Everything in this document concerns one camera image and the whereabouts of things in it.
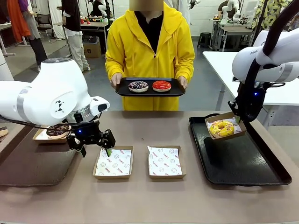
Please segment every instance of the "yellow hoodie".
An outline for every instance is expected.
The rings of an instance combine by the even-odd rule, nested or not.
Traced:
[[[180,12],[164,3],[164,19],[155,54],[138,24],[134,11],[127,11],[111,25],[106,53],[108,78],[117,72],[123,77],[176,78],[193,76],[195,58],[189,26]],[[178,97],[123,97],[124,110],[175,111]]]

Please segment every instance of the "hand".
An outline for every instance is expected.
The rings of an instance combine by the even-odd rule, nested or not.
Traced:
[[[178,78],[179,83],[181,84],[181,86],[183,86],[184,89],[187,89],[188,87],[188,81],[184,76],[180,76]]]
[[[65,15],[62,16],[62,24],[66,25],[66,16]]]
[[[122,74],[120,72],[115,73],[114,75],[112,75],[110,84],[113,88],[116,88],[116,86],[121,83],[121,78],[122,78]]]

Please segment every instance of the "tray rim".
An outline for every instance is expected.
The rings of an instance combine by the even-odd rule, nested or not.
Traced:
[[[128,80],[128,81],[174,81],[174,82],[178,82],[178,80],[176,78],[156,78],[156,77],[149,77],[149,78],[146,78],[146,77],[123,77],[121,79],[121,81],[125,81],[125,80]],[[126,95],[126,94],[122,94],[122,93],[119,93],[118,88],[119,85],[116,86],[115,88],[115,92],[122,96],[122,97],[180,97],[180,96],[183,96],[185,93],[186,93],[186,90],[183,88],[183,86],[179,85],[179,88],[180,90],[182,91],[182,94],[178,94],[178,95],[166,95],[166,94],[160,94],[157,93],[157,94],[150,94],[150,95],[145,95],[143,93],[132,93],[132,95]]]
[[[190,124],[190,128],[192,130],[192,135],[193,135],[193,138],[194,138],[194,141],[195,141],[195,144],[196,144],[196,148],[197,148],[197,151],[199,153],[199,158],[200,158],[200,161],[201,161],[201,165],[202,165],[202,168],[204,170],[204,173],[205,173],[205,176],[206,176],[206,179],[211,182],[212,184],[216,184],[216,185],[229,185],[229,186],[244,186],[244,187],[253,187],[253,186],[285,186],[285,185],[289,185],[291,184],[292,182],[292,176],[289,174],[289,172],[286,170],[286,168],[284,167],[284,165],[280,162],[280,160],[277,158],[277,156],[272,152],[272,150],[269,148],[269,150],[272,152],[273,156],[276,158],[276,160],[279,162],[279,164],[283,167],[283,169],[285,170],[285,173],[288,174],[289,176],[289,181],[288,182],[285,182],[285,183],[255,183],[255,184],[250,184],[250,183],[220,183],[220,182],[215,182],[214,180],[212,180],[209,176],[208,176],[208,173],[206,171],[206,165],[205,165],[205,161],[203,160],[202,156],[201,156],[201,151],[200,151],[200,146],[198,144],[198,141],[196,141],[196,138],[195,138],[195,135],[194,135],[194,128],[193,128],[193,124],[192,123],[192,119],[193,118],[202,118],[203,120],[206,119],[206,118],[209,118],[211,116],[215,116],[215,115],[219,115],[219,113],[213,113],[213,114],[209,114],[205,117],[199,117],[199,116],[192,116],[192,117],[189,117],[189,124]],[[244,123],[246,127],[249,127],[249,129],[252,129],[254,132],[256,132],[257,135],[259,135],[257,133],[257,131],[254,129],[254,127],[250,124],[250,123]]]

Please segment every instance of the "orange cloth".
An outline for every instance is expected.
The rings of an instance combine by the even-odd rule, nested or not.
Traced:
[[[20,10],[18,0],[7,0],[7,9],[14,32],[14,38],[17,42],[21,42],[22,36],[30,36],[30,31]]]

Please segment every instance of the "black stool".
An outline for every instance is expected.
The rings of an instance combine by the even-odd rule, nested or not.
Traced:
[[[210,40],[211,40],[211,33],[209,32],[200,33],[199,40],[197,43],[197,48],[199,45],[201,47],[207,48],[209,46]]]

